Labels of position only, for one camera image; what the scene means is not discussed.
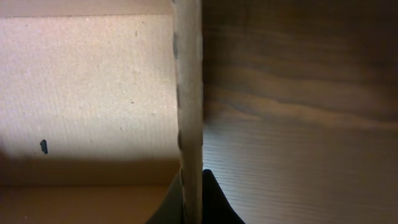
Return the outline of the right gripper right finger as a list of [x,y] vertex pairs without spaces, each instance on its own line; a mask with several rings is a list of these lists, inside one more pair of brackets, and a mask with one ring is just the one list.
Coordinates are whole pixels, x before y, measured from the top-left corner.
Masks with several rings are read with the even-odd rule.
[[202,224],[244,224],[209,169],[203,170],[202,202]]

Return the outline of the brown cardboard box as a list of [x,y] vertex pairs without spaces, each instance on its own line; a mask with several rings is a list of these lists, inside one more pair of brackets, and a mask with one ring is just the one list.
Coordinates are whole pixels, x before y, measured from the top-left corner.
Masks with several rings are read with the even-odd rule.
[[202,3],[1,0],[1,222],[202,221]]

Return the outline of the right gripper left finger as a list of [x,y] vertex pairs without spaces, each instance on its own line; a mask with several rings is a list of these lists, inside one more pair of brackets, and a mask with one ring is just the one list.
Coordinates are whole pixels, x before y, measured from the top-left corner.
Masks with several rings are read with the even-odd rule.
[[183,192],[179,174],[176,174],[158,209],[146,224],[182,224]]

